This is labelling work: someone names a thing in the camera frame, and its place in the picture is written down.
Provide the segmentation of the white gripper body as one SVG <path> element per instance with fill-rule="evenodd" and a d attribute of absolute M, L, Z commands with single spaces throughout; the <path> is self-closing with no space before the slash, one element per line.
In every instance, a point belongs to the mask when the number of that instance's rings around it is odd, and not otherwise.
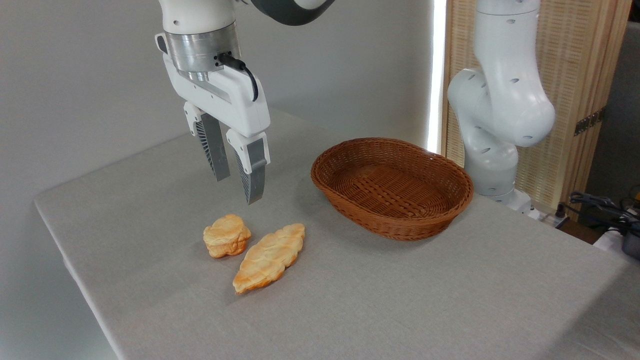
<path fill-rule="evenodd" d="M 155 35 L 174 91 L 242 136 L 270 125 L 265 94 L 257 76 L 239 69 L 235 33 Z"/>

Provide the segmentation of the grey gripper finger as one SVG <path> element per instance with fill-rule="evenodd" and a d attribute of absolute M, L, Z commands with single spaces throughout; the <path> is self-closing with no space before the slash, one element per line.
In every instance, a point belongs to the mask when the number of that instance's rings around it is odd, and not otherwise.
<path fill-rule="evenodd" d="M 271 162 L 266 133 L 245 137 L 229 129 L 226 138 L 235 153 L 246 202 L 251 205 L 261 199 L 265 191 L 266 166 Z"/>
<path fill-rule="evenodd" d="M 220 122 L 188 101 L 183 105 L 183 111 L 190 132 L 199 140 L 217 182 L 228 178 L 230 168 Z"/>

